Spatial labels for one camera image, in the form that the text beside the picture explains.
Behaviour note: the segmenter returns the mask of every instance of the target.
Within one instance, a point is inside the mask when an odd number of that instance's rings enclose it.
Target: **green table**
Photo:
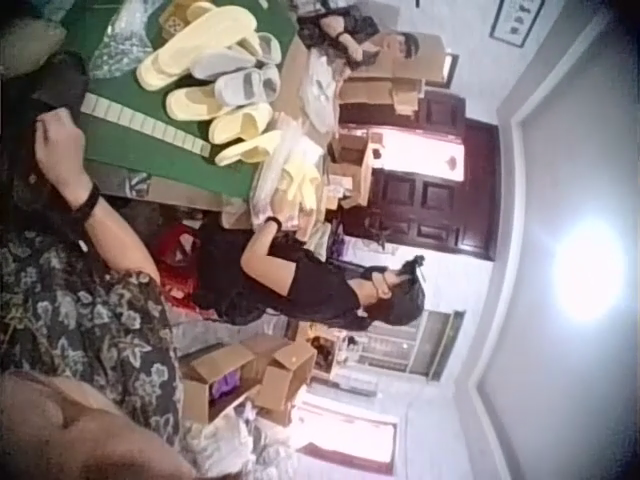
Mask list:
[[[156,48],[163,44],[158,17],[168,3],[158,8],[147,23],[148,37]],[[102,41],[104,31],[119,4],[117,0],[78,0],[64,21],[68,29],[66,47],[80,52],[88,62]],[[258,30],[273,34],[280,42],[283,56],[287,52],[296,30],[279,0],[271,0],[266,10],[257,0],[216,0],[215,4],[234,4],[247,8],[255,15]],[[175,85],[157,92],[147,92],[138,85],[135,72],[131,71],[117,78],[92,81],[89,90],[206,139],[206,122],[176,122],[166,115],[164,99],[173,88]],[[195,153],[90,115],[82,115],[81,127],[87,136],[86,157],[89,160],[168,178],[209,192],[240,198],[249,195],[255,166],[238,162],[228,167],[218,167]],[[214,146],[210,158],[220,150],[220,147]]]

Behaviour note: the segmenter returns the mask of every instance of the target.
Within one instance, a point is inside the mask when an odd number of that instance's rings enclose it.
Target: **wooden door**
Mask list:
[[[340,124],[398,127],[461,139],[465,128],[465,107],[462,97],[439,90],[425,90],[413,115],[398,115],[393,105],[346,103],[340,105]]]
[[[341,212],[345,234],[493,259],[499,215],[495,125],[467,121],[465,180],[374,170],[367,207]]]

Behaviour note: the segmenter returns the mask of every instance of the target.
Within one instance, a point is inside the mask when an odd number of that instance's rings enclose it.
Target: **window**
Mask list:
[[[296,407],[295,443],[304,438],[300,453],[363,472],[393,475],[396,422],[367,418],[364,411],[339,411],[318,402],[305,400]]]

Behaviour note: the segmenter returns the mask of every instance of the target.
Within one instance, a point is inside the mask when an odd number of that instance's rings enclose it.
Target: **black wristwatch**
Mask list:
[[[94,182],[91,187],[91,192],[84,203],[71,211],[71,219],[78,228],[84,228],[84,224],[87,223],[87,220],[89,220],[93,210],[96,208],[96,205],[100,200],[100,196],[100,189]]]
[[[276,217],[267,217],[267,219],[264,221],[264,223],[267,222],[273,222],[276,224],[276,227],[278,227],[278,231],[276,233],[279,233],[282,230],[282,222],[280,221],[279,218]]]

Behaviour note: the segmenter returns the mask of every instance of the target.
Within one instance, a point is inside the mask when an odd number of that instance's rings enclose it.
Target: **purple item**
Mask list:
[[[233,392],[239,386],[240,370],[229,372],[211,385],[211,400],[219,400],[221,397]]]

